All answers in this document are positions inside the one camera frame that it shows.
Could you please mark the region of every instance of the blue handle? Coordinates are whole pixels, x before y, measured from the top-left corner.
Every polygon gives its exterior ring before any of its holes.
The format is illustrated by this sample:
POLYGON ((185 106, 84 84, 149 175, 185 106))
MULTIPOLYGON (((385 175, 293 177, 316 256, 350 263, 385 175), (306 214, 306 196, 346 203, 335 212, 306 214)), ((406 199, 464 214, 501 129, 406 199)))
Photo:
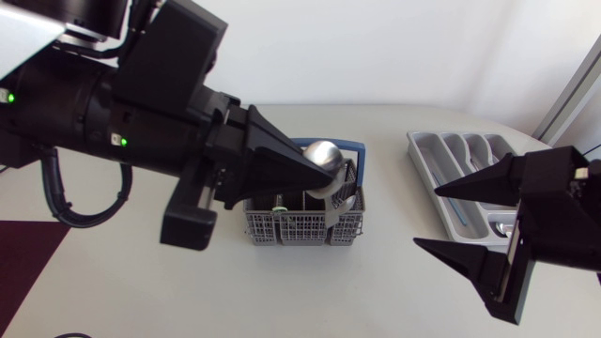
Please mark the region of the blue handle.
POLYGON ((297 146, 309 146, 317 141, 330 141, 339 149, 357 151, 357 187, 363 184, 363 168, 365 167, 365 145, 361 142, 353 142, 338 139, 323 138, 293 138, 291 139, 297 146))

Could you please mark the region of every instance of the table surface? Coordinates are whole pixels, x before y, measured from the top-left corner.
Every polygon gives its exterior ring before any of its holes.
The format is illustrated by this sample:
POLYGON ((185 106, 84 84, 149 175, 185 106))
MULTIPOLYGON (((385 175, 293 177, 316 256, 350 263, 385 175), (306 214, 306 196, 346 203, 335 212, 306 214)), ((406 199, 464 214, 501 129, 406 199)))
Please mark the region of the table surface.
MULTIPOLYGON (((109 222, 71 230, 6 337, 598 337, 594 273, 537 264, 519 326, 488 315, 471 283, 412 242, 447 238, 408 155, 408 131, 482 131, 520 152, 545 148, 508 127, 436 108, 260 106, 289 137, 365 143, 364 234, 350 247, 255 247, 241 203, 219 202, 204 252, 159 244, 177 183, 134 169, 129 202, 109 222)), ((118 165, 61 150, 80 212, 109 206, 118 165)), ((39 165, 0 176, 0 219, 49 221, 39 165)))

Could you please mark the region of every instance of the metal frame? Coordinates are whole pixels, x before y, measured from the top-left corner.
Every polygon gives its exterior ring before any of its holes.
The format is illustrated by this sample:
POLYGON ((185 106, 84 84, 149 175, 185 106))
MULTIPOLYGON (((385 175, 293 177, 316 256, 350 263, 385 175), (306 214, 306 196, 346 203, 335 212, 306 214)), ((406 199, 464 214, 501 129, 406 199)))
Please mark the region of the metal frame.
POLYGON ((601 36, 532 137, 554 146, 601 85, 601 36))

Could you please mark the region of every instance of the silver spoon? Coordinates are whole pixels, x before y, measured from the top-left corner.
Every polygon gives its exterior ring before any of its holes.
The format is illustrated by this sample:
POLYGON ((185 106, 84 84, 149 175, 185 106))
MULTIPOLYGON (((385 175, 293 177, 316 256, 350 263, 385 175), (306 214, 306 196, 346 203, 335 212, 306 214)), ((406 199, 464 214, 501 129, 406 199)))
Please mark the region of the silver spoon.
POLYGON ((340 221, 340 215, 347 213, 355 205, 357 195, 352 195, 344 200, 337 208, 334 208, 331 198, 326 200, 326 228, 334 226, 340 221))
POLYGON ((345 183, 344 158, 335 144, 330 141, 311 143, 304 149, 302 156, 328 173, 335 175, 334 180, 326 187, 307 191, 309 195, 316 199, 324 199, 340 190, 343 183, 345 183))

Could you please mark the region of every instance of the black cable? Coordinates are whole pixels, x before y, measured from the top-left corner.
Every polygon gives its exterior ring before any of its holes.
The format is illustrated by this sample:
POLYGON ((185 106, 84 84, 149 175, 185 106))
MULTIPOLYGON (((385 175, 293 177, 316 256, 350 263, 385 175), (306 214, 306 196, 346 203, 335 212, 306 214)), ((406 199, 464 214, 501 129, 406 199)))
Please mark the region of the black cable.
POLYGON ((591 149, 589 149, 587 152, 585 152, 584 154, 582 154, 582 156, 586 156, 588 153, 590 153, 591 151, 593 151, 593 150, 595 150, 595 149, 599 148, 600 146, 601 146, 601 145, 597 145, 597 146, 594 146, 594 147, 592 147, 592 148, 591 148, 591 149))
POLYGON ((65 189, 60 176, 58 152, 54 147, 41 146, 41 172, 46 202, 53 217, 65 225, 76 228, 88 228, 108 221, 128 200, 133 175, 131 166, 121 163, 121 191, 116 201, 106 210, 95 215, 82 215, 72 211, 71 202, 65 199, 65 189))

